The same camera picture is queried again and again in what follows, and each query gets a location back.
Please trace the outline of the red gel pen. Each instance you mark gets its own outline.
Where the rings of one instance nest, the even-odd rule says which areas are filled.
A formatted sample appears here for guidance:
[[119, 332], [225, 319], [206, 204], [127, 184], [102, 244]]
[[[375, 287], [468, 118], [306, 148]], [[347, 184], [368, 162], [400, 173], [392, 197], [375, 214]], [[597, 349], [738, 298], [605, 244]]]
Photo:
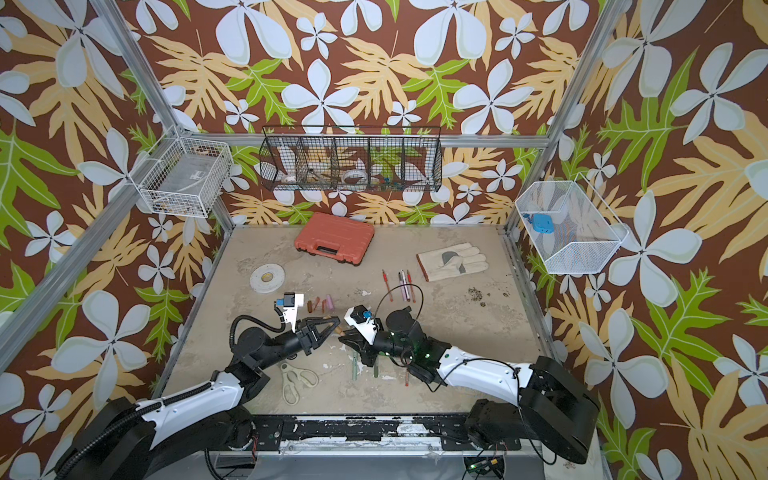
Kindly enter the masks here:
[[384, 269], [382, 269], [382, 278], [383, 278], [385, 287], [387, 288], [387, 297], [389, 298], [390, 302], [393, 302], [394, 299], [393, 299], [392, 292], [390, 291], [390, 285], [389, 285], [388, 276], [387, 276], [387, 274], [386, 274]]

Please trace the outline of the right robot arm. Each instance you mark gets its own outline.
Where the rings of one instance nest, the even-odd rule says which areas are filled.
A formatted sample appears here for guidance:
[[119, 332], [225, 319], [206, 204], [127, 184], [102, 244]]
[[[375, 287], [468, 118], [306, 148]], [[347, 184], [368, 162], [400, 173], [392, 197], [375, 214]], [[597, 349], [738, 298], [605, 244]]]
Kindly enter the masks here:
[[559, 458], [587, 462], [600, 407], [558, 361], [540, 356], [533, 363], [508, 363], [470, 354], [426, 335], [410, 308], [380, 320], [358, 305], [347, 310], [344, 320], [348, 328], [340, 340], [364, 365], [372, 367], [385, 356], [436, 389], [462, 387], [484, 394], [465, 424], [476, 445], [526, 437]]

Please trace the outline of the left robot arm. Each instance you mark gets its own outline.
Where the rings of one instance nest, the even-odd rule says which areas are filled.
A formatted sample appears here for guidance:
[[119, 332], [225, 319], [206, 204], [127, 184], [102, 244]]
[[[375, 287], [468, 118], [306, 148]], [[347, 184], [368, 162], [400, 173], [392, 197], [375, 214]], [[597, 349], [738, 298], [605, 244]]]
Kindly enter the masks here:
[[142, 479], [200, 450], [247, 444], [252, 416], [245, 405], [267, 385], [266, 369], [311, 354], [339, 324], [336, 316], [307, 318], [274, 337], [259, 324], [232, 326], [225, 369], [171, 396], [108, 402], [59, 459], [56, 478]]

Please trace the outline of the pink marker pen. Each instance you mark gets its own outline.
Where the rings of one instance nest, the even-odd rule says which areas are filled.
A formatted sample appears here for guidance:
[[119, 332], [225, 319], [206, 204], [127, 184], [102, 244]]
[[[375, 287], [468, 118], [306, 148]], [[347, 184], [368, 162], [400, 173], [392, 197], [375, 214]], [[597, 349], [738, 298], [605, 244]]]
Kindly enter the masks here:
[[399, 290], [401, 292], [403, 301], [406, 302], [406, 303], [409, 303], [410, 302], [410, 294], [408, 292], [408, 287], [406, 285], [406, 280], [405, 280], [403, 272], [402, 271], [398, 271], [397, 272], [397, 277], [398, 277], [398, 283], [399, 283]]

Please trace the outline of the brown white marker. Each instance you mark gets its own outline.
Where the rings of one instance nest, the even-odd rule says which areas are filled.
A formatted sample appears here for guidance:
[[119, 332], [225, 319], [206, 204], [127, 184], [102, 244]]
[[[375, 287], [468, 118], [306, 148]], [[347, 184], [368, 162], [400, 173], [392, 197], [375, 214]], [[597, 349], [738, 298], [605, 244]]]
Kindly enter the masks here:
[[413, 299], [411, 287], [409, 285], [406, 272], [404, 270], [400, 270], [398, 272], [398, 277], [400, 280], [400, 284], [402, 285], [402, 295], [406, 302], [411, 302]]

